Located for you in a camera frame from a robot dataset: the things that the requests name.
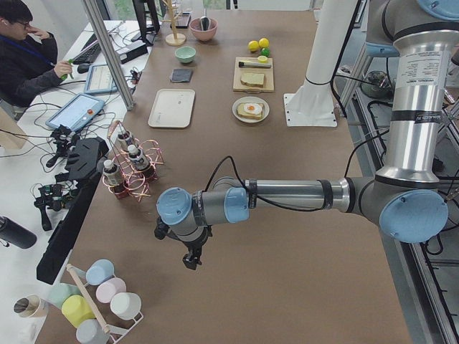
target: fried egg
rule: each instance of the fried egg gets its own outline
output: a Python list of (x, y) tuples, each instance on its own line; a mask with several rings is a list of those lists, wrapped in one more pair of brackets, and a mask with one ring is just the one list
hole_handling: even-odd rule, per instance
[(259, 115), (263, 111), (263, 108), (256, 102), (246, 102), (244, 104), (244, 111), (251, 115)]

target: blue joint cap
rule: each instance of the blue joint cap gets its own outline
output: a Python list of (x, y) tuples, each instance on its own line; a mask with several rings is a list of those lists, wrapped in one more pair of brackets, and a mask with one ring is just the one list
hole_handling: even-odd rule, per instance
[(165, 224), (179, 224), (191, 211), (191, 195), (182, 188), (168, 188), (158, 197), (156, 209)]
[(379, 216), (381, 230), (410, 244), (440, 233), (448, 220), (448, 206), (432, 190), (411, 190), (392, 199)]
[(370, 57), (398, 57), (399, 51), (393, 45), (365, 42), (366, 54)]
[(229, 223), (245, 221), (249, 218), (247, 194), (244, 188), (229, 188), (224, 197), (224, 215)]
[(447, 22), (459, 21), (458, 0), (417, 0), (417, 3), (428, 14)]

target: toast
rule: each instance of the toast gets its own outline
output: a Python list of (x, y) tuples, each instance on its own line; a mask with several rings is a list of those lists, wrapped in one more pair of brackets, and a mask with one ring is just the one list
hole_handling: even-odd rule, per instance
[(263, 87), (265, 85), (265, 75), (263, 73), (242, 73), (241, 84)]
[[(247, 104), (259, 105), (261, 108), (261, 111), (259, 113), (248, 113), (247, 111), (244, 110), (244, 106)], [(265, 105), (260, 102), (257, 102), (257, 103), (241, 102), (237, 106), (237, 115), (241, 118), (247, 118), (249, 120), (261, 120), (263, 118), (264, 111), (265, 111)]]

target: desk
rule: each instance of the desk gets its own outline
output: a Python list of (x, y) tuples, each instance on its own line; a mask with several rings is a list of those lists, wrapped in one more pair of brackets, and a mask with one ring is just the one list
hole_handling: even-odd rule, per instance
[[(107, 22), (107, 27), (114, 27), (118, 23), (119, 21)], [(121, 38), (124, 36), (128, 38), (132, 37), (136, 33), (136, 30), (138, 31), (136, 21), (126, 22), (120, 27), (119, 35), (114, 36), (116, 44), (122, 46), (129, 43), (128, 39), (123, 41)], [(88, 25), (85, 31), (73, 44), (70, 51), (66, 54), (65, 58), (69, 59), (74, 57), (82, 49), (82, 46), (91, 34), (92, 29), (90, 25)], [(134, 66), (142, 70), (146, 63), (146, 59), (147, 55), (143, 55), (142, 57), (124, 64), (124, 72), (128, 75), (129, 70)], [(103, 63), (104, 61), (104, 56), (100, 54), (95, 63)], [(73, 92), (83, 91), (83, 82), (69, 85), (67, 85), (67, 83), (77, 80), (83, 81), (86, 78), (86, 74), (78, 74), (77, 67), (74, 66), (73, 76), (75, 80), (68, 78), (66, 82), (60, 85), (60, 88), (53, 88), (43, 92), (36, 97), (34, 103), (50, 102), (56, 105), (64, 105), (73, 98)], [(126, 107), (121, 97), (118, 96), (118, 93), (103, 95), (101, 97), (107, 102), (104, 111), (110, 114), (106, 115), (105, 119), (103, 119), (103, 116), (96, 118), (96, 121), (101, 120), (101, 122), (97, 124), (107, 125), (110, 124), (114, 118), (123, 119), (126, 113)], [(18, 125), (27, 135), (49, 137), (51, 130), (49, 128), (47, 130), (44, 123), (46, 119), (50, 118), (56, 111), (57, 108), (51, 105), (36, 105), (25, 112), (18, 122)], [(37, 120), (37, 123), (44, 128), (34, 124), (34, 121), (39, 115), (42, 116)], [(90, 130), (94, 130), (101, 137), (106, 136), (106, 130), (98, 130), (95, 126), (90, 127)], [(30, 141), (36, 145), (46, 143), (45, 138), (30, 138)], [(46, 298), (51, 287), (36, 279), (35, 269), (47, 248), (48, 240), (53, 231), (43, 231), (41, 227), (40, 212), (33, 205), (34, 197), (31, 195), (31, 188), (36, 183), (41, 183), (43, 185), (55, 183), (55, 174), (64, 171), (63, 166), (65, 164), (65, 161), (58, 164), (52, 172), (49, 172), (48, 168), (44, 171), (42, 165), (40, 165), (40, 158), (45, 152), (35, 148), (27, 153), (31, 147), (32, 145), (30, 143), (26, 143), (21, 150), (6, 150), (0, 147), (0, 215), (9, 217), (11, 220), (21, 224), (37, 235), (37, 243), (30, 249), (23, 250), (12, 245), (9, 248), (0, 247), (2, 271), (0, 276), (0, 293), (2, 295), (2, 306), (0, 307), (0, 319), (2, 319), (0, 325), (1, 341), (11, 344), (19, 343), (18, 333), (20, 331), (26, 330), (29, 326), (36, 326), (37, 330), (39, 330), (43, 323), (39, 318), (20, 318), (16, 313), (13, 313), (14, 303), (18, 299), (30, 294), (37, 294)], [(55, 145), (43, 145), (42, 147), (49, 152), (55, 152)], [(25, 154), (22, 156), (4, 158), (4, 156), (23, 153)], [(51, 156), (45, 158), (44, 163), (46, 163), (49, 158), (51, 158)], [(38, 191), (37, 188), (35, 188), (35, 195), (38, 196), (37, 194)], [(59, 220), (66, 214), (65, 211), (48, 211), (47, 213), (53, 228), (56, 227)]]
[[(346, 121), (337, 128), (288, 128), (283, 94), (303, 84), (315, 20), (310, 12), (211, 11), (216, 37), (207, 43), (190, 32), (197, 50), (189, 85), (171, 84), (174, 47), (162, 28), (135, 93), (125, 126), (141, 140), (154, 139), (165, 165), (151, 184), (151, 199), (121, 201), (99, 185), (70, 257), (87, 269), (110, 259), (128, 291), (143, 300), (145, 318), (124, 344), (134, 343), (410, 343), (381, 238), (366, 219), (338, 211), (300, 214), (251, 211), (239, 224), (214, 226), (203, 265), (181, 262), (185, 246), (153, 236), (155, 203), (162, 191), (203, 189), (214, 167), (234, 156), (242, 178), (335, 180), (343, 176), (352, 143)], [(235, 57), (247, 56), (251, 39), (268, 37), (275, 92), (259, 94), (270, 106), (257, 125), (238, 121), (232, 91)], [(196, 91), (191, 124), (183, 130), (148, 127), (161, 88)], [(358, 175), (356, 164), (351, 176)], [(224, 165), (218, 176), (232, 175)], [(70, 281), (65, 274), (64, 280)], [(55, 309), (38, 343), (76, 343), (75, 329)]]

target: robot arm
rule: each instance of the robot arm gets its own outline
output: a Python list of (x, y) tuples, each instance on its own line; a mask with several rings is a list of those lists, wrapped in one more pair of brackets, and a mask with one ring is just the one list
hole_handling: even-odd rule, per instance
[(223, 178), (211, 191), (193, 195), (180, 188), (165, 191), (158, 198), (155, 234), (188, 247), (187, 267), (196, 269), (201, 264), (211, 225), (244, 221), (256, 206), (300, 211), (335, 208), (365, 216), (385, 234), (410, 243), (424, 242), (443, 229), (448, 208), (436, 192), (432, 162), (448, 63), (459, 42), (459, 1), (371, 0), (369, 10), (369, 54), (393, 53), (393, 45), (400, 55), (384, 167), (374, 178)]

